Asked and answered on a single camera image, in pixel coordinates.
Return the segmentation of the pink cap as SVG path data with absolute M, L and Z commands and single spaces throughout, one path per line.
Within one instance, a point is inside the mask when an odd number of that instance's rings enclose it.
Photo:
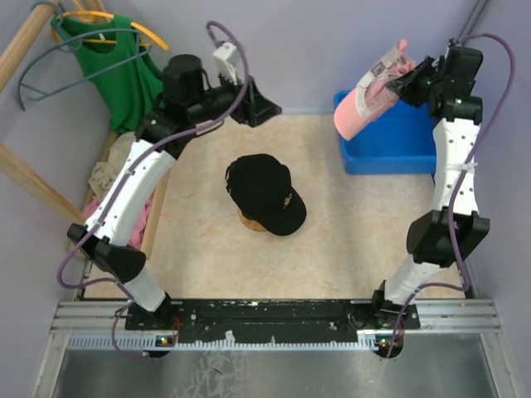
M 407 55 L 407 46 L 408 40 L 402 38 L 340 100 L 334 111 L 334 126 L 342 138 L 353 139 L 398 102 L 398 95 L 387 88 L 387 83 L 416 67 Z

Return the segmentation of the black baseball cap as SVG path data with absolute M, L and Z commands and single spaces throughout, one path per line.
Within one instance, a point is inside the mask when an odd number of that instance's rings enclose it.
M 270 154 L 245 155 L 231 162 L 225 188 L 243 220 L 272 235 L 292 235 L 306 220 L 307 209 L 289 168 Z

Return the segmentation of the wooden hat stand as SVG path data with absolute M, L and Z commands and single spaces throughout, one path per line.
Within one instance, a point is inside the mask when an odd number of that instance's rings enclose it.
M 238 210 L 238 216 L 242 225 L 254 232 L 267 232 L 267 229 L 257 221 L 246 218 L 241 210 Z

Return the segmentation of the wooden clothes rack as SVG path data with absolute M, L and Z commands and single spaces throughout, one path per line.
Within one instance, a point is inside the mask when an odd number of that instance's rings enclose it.
M 6 50 L 1 55 L 1 87 L 5 88 L 15 74 L 22 60 L 41 34 L 45 24 L 51 19 L 58 1 L 50 5 L 38 5 L 26 21 L 22 24 L 17 34 L 11 40 Z M 67 201 L 55 188 L 40 177 L 30 166 L 22 161 L 14 152 L 5 145 L 1 146 L 1 172 L 12 179 L 19 187 L 30 193 L 38 201 L 48 206 L 57 215 L 66 221 L 81 221 L 82 213 L 73 204 Z M 158 227 L 158 219 L 163 206 L 169 174 L 165 173 L 154 189 L 153 202 L 146 229 L 142 249 L 150 256 L 153 242 Z

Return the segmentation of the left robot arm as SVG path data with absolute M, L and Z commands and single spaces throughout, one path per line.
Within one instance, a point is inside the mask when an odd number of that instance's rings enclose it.
M 214 59 L 218 87 L 204 85 L 204 69 L 197 56 L 170 59 L 163 69 L 163 90 L 140 122 L 119 176 L 85 224 L 73 224 L 68 230 L 76 249 L 112 274 L 129 300 L 144 310 L 144 321 L 157 329 L 172 321 L 170 299 L 146 270 L 145 253 L 129 245 L 145 202 L 203 129 L 212 129 L 226 117 L 254 128 L 282 112 L 260 93 L 249 74 L 237 76 L 236 64 L 244 56 L 218 54 Z

